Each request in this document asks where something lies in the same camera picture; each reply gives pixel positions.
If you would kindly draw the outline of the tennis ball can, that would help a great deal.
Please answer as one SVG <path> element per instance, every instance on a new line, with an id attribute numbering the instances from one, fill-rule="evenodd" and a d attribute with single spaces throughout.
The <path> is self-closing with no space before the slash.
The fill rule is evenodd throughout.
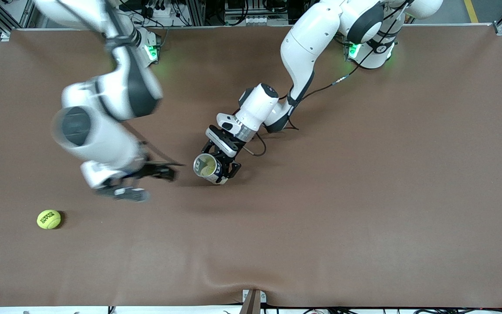
<path id="1" fill-rule="evenodd" d="M 193 171 L 198 177 L 213 184 L 222 185 L 228 180 L 223 174 L 221 163 L 208 153 L 202 153 L 195 158 Z"/>

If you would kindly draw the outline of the brown table mat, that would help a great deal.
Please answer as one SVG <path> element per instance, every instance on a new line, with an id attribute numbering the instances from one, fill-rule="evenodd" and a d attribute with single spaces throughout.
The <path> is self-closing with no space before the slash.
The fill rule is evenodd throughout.
<path id="1" fill-rule="evenodd" d="M 112 68 L 95 34 L 0 42 L 0 306 L 502 308 L 502 36 L 406 26 L 391 59 L 307 98 L 237 176 L 193 172 L 218 113 L 291 85 L 287 27 L 175 29 L 165 98 L 131 125 L 183 163 L 147 201 L 94 194 L 51 135 L 64 87 Z M 46 209 L 61 225 L 36 224 Z"/>

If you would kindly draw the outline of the white terminal block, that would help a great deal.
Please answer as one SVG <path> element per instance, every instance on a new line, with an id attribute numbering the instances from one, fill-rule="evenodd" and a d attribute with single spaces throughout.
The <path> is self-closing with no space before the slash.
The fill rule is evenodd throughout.
<path id="1" fill-rule="evenodd" d="M 267 26 L 268 17 L 267 16 L 250 16 L 246 17 L 245 20 L 236 20 L 235 26 Z"/>

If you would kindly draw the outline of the white power strip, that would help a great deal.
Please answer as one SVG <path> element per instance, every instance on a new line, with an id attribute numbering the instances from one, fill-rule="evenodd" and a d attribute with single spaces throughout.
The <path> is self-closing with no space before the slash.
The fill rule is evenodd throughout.
<path id="1" fill-rule="evenodd" d="M 176 16 L 176 13 L 171 5 L 162 2 L 149 3 L 146 8 L 148 16 L 153 19 L 173 18 Z"/>

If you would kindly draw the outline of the grey table edge bracket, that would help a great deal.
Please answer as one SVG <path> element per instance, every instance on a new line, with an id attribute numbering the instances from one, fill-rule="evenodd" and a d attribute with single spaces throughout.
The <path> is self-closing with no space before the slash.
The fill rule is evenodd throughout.
<path id="1" fill-rule="evenodd" d="M 265 292 L 262 290 L 242 290 L 242 303 L 244 303 L 248 296 L 255 296 L 256 298 L 259 298 L 261 304 L 266 304 L 267 303 L 267 295 Z"/>

